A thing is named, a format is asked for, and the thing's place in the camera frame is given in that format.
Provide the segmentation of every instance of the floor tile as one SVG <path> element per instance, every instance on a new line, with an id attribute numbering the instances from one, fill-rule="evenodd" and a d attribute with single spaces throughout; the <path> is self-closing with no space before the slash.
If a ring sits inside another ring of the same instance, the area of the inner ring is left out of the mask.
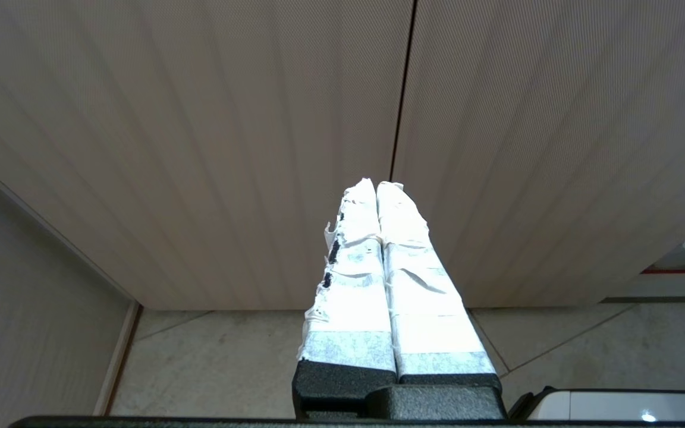
<path id="1" fill-rule="evenodd" d="M 491 341 L 488 340 L 485 333 L 483 333 L 483 329 L 479 328 L 477 320 L 474 319 L 472 314 L 470 314 L 470 320 L 472 320 L 472 325 L 474 326 L 477 335 L 480 337 L 480 341 L 483 342 L 483 346 L 485 347 L 486 352 L 488 353 L 488 357 L 490 357 L 491 363 L 493 363 L 493 367 L 495 368 L 495 374 L 498 374 L 499 376 L 505 375 L 508 370 L 506 369 L 504 361 L 501 359 L 501 357 L 498 356 L 498 352 L 495 352 L 493 344 L 491 343 Z"/>
<path id="2" fill-rule="evenodd" d="M 111 413 L 293 418 L 302 323 L 302 311 L 218 311 L 141 339 Z"/>
<path id="3" fill-rule="evenodd" d="M 502 379 L 511 406 L 555 388 L 685 389 L 685 303 L 639 304 Z"/>
<path id="4" fill-rule="evenodd" d="M 153 311 L 145 308 L 139 318 L 139 325 L 136 326 L 134 339 L 138 341 L 150 334 L 188 322 L 206 313 L 206 311 Z"/>
<path id="5" fill-rule="evenodd" d="M 514 369 L 628 307 L 473 309 L 472 315 L 508 368 Z"/>

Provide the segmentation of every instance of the wall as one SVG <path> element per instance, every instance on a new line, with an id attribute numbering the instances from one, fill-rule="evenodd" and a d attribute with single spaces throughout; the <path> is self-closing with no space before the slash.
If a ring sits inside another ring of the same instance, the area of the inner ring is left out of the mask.
<path id="1" fill-rule="evenodd" d="M 92 414 L 130 304 L 0 192 L 0 426 Z"/>

